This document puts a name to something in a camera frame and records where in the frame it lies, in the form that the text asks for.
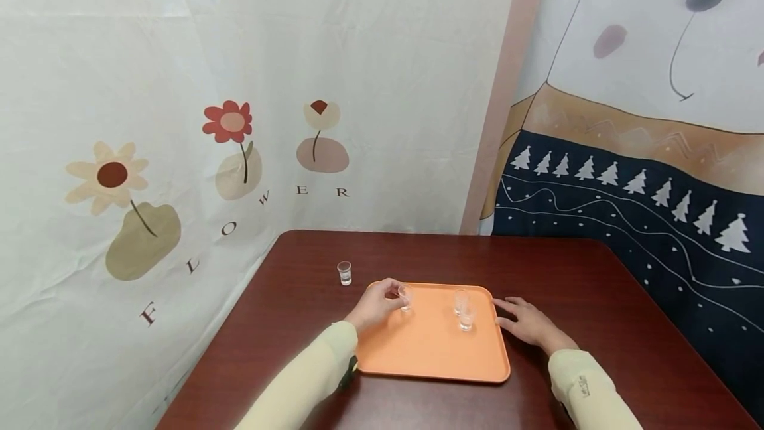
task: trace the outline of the cream flower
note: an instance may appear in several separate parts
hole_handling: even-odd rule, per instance
[[[146,189],[148,183],[139,174],[148,165],[146,159],[133,159],[135,143],[128,143],[114,153],[109,145],[97,142],[94,145],[95,163],[74,162],[66,165],[66,170],[85,183],[72,189],[66,195],[67,203],[81,203],[95,198],[90,207],[94,216],[105,212],[110,204],[126,208],[131,203],[130,190]]]
[[[334,102],[316,100],[302,107],[302,112],[305,113],[308,124],[318,131],[332,128],[339,123],[339,107]]]

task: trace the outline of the cream sleeve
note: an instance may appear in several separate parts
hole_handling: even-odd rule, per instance
[[[352,324],[332,324],[281,370],[236,429],[300,428],[313,407],[337,389],[357,344]]]
[[[583,350],[558,350],[549,358],[552,393],[578,430],[642,430],[613,380]]]

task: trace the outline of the dark red table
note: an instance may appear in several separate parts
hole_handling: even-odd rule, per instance
[[[353,264],[342,287],[335,267]],[[594,240],[290,231],[273,246],[159,429],[232,429],[278,371],[368,283],[483,285],[542,309],[592,352],[645,429],[757,429],[616,256]],[[573,429],[546,358],[505,336],[502,385],[359,375],[312,429]]]

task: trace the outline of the shot glass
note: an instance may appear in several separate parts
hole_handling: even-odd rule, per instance
[[[351,269],[350,261],[342,261],[337,264],[337,272],[339,273],[339,283],[342,285],[350,285],[353,282],[353,275],[350,273]]]
[[[411,299],[413,298],[413,289],[408,284],[401,284],[398,286],[398,296],[403,299],[403,307],[401,308],[404,313],[411,310]]]
[[[459,326],[464,332],[468,332],[469,329],[472,329],[472,323],[476,319],[476,308],[468,301],[462,304],[462,308],[459,310]]]
[[[462,305],[469,303],[470,296],[467,294],[467,291],[464,289],[457,289],[454,292],[454,314],[461,314],[462,313]]]

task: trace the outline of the white backdrop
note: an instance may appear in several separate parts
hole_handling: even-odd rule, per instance
[[[283,230],[457,232],[510,3],[0,0],[2,426],[150,428]]]

